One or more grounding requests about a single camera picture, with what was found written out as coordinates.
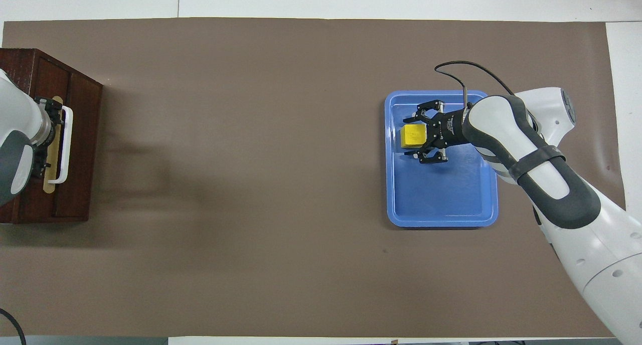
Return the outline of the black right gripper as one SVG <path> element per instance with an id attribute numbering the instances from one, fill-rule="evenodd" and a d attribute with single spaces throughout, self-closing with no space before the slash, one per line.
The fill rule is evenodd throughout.
<path id="1" fill-rule="evenodd" d="M 403 119 L 403 123 L 422 122 L 426 124 L 427 144 L 419 148 L 404 151 L 405 156 L 414 158 L 420 164 L 436 164 L 448 162 L 445 148 L 469 144 L 463 134 L 464 110 L 443 112 L 444 103 L 432 100 L 420 103 L 415 112 Z"/>

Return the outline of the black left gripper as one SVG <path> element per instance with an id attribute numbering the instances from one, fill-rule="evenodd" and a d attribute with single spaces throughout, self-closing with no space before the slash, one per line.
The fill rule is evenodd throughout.
<path id="1" fill-rule="evenodd" d="M 43 110 L 51 122 L 50 131 L 50 144 L 34 146 L 34 164 L 32 166 L 31 178 L 42 179 L 45 176 L 45 171 L 51 164 L 48 162 L 49 148 L 52 144 L 60 141 L 60 133 L 62 130 L 63 119 L 61 116 L 62 103 L 53 98 L 35 97 L 35 103 Z"/>

